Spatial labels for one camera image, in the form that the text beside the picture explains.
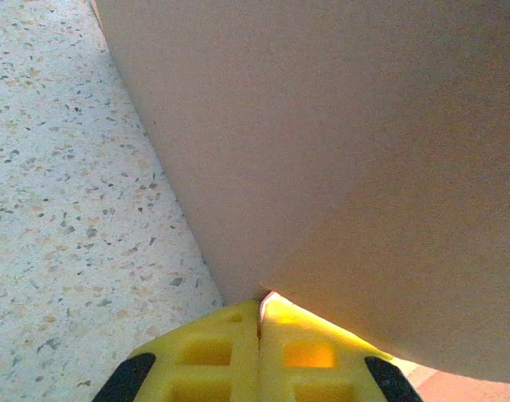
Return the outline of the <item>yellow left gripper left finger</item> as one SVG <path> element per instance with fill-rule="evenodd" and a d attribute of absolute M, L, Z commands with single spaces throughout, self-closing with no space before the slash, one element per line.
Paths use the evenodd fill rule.
<path fill-rule="evenodd" d="M 243 301 L 144 343 L 91 402 L 258 402 L 258 320 Z"/>

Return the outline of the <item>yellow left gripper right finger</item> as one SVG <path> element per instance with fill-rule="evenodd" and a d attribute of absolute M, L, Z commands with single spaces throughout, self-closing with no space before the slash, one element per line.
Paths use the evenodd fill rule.
<path fill-rule="evenodd" d="M 390 354 L 275 292 L 259 334 L 259 402 L 423 402 Z"/>

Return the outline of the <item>pink paper box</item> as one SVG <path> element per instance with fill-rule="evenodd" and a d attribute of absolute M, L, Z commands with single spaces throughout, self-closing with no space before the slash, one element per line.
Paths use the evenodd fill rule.
<path fill-rule="evenodd" d="M 92 0 L 226 301 L 510 384 L 510 0 Z"/>

